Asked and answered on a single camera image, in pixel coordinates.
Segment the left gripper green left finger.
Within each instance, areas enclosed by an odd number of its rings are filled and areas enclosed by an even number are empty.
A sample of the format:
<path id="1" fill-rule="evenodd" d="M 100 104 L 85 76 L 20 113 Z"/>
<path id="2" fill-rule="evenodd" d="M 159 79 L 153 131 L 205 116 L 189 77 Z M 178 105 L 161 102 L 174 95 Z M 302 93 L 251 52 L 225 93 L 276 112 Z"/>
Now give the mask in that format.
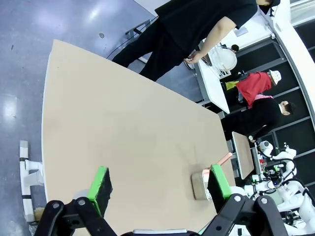
<path id="1" fill-rule="evenodd" d="M 113 187 L 109 169 L 99 167 L 86 196 L 68 204 L 49 201 L 35 231 L 36 236 L 72 236 L 77 229 L 86 229 L 91 236 L 115 236 L 104 219 Z"/>

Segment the person's left hand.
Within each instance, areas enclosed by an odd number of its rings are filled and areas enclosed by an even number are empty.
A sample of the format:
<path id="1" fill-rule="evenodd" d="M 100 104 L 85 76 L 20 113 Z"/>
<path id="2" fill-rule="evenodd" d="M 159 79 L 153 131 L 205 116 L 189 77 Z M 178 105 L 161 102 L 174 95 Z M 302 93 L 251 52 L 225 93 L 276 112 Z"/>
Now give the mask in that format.
<path id="1" fill-rule="evenodd" d="M 194 51 L 190 56 L 188 56 L 184 61 L 187 64 L 195 64 L 200 59 L 202 59 L 205 56 L 205 54 L 202 51 Z"/>

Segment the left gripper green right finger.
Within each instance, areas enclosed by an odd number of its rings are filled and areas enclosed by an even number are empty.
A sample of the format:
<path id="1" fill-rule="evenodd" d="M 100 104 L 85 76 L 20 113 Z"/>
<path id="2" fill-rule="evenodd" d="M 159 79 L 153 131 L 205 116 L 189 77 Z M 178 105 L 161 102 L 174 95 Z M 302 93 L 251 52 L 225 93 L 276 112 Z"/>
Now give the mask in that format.
<path id="1" fill-rule="evenodd" d="M 232 193 L 221 165 L 210 167 L 208 187 L 217 215 L 203 236 L 228 236 L 235 225 L 243 225 L 251 236 L 286 236 L 288 232 L 274 200 L 260 196 L 255 200 Z"/>

